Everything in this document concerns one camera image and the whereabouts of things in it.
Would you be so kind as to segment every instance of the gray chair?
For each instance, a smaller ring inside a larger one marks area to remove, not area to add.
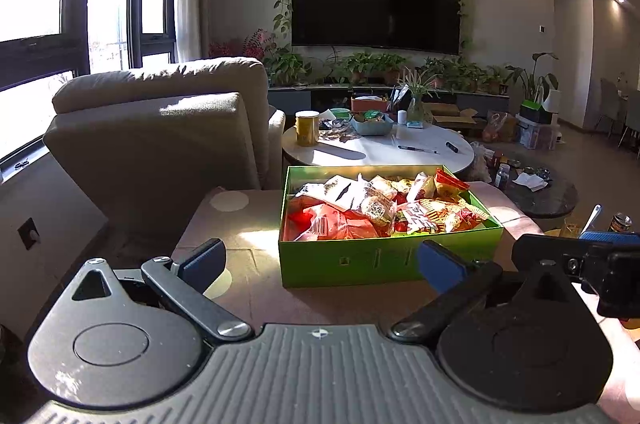
[[[625,131],[623,131],[622,137],[620,137],[618,147],[622,144],[622,140],[628,130],[631,130],[632,133],[636,134],[636,136],[640,133],[640,92],[638,90],[629,93],[626,109]],[[636,155],[636,160],[638,160],[638,157],[640,157],[640,144],[638,144],[638,155]]]
[[[609,135],[611,137],[611,132],[613,131],[614,123],[619,119],[620,116],[620,96],[618,95],[618,88],[616,85],[609,80],[601,79],[600,80],[600,118],[598,119],[596,125],[593,127],[595,131],[598,128],[598,125],[602,121],[603,117],[607,117],[611,121],[611,126],[609,127]]]

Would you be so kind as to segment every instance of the pen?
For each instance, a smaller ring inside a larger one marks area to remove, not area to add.
[[[438,153],[437,151],[434,151],[432,149],[415,148],[413,146],[400,146],[400,145],[398,145],[398,147],[400,149],[408,149],[408,150],[411,150],[411,151],[421,151],[423,153]]]

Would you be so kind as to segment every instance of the television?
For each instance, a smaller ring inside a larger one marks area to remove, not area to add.
[[[291,0],[291,42],[458,54],[459,1]]]

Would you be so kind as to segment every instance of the yellow canister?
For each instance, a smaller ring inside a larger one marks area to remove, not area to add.
[[[300,146],[318,144],[320,114],[313,110],[296,113],[296,142]]]

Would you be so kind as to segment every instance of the round coffee table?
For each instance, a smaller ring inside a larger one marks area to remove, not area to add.
[[[450,150],[446,143],[458,148]],[[412,146],[437,153],[399,149]],[[474,159],[469,143],[457,132],[439,126],[416,129],[394,126],[384,137],[360,137],[347,142],[320,141],[316,146],[299,146],[296,128],[282,136],[282,149],[287,156],[307,166],[385,166],[385,165],[445,165],[452,173],[467,168]]]

